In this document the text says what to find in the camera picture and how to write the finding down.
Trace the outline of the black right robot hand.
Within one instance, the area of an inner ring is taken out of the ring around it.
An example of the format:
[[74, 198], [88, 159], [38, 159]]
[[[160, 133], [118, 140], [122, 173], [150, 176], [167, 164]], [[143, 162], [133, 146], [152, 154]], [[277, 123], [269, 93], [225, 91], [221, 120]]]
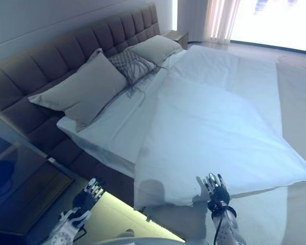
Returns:
[[227, 191], [226, 185], [221, 174], [214, 175], [209, 173], [204, 181], [204, 185], [208, 190], [210, 209], [227, 206], [230, 202], [230, 194]]

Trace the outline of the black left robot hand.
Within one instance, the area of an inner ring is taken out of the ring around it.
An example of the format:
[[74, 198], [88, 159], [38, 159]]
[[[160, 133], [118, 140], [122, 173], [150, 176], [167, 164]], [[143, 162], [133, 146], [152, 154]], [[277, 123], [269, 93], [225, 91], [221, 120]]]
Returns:
[[105, 181], [102, 178], [92, 178], [85, 187], [74, 197], [73, 208], [91, 210], [98, 200], [106, 192], [104, 190]]

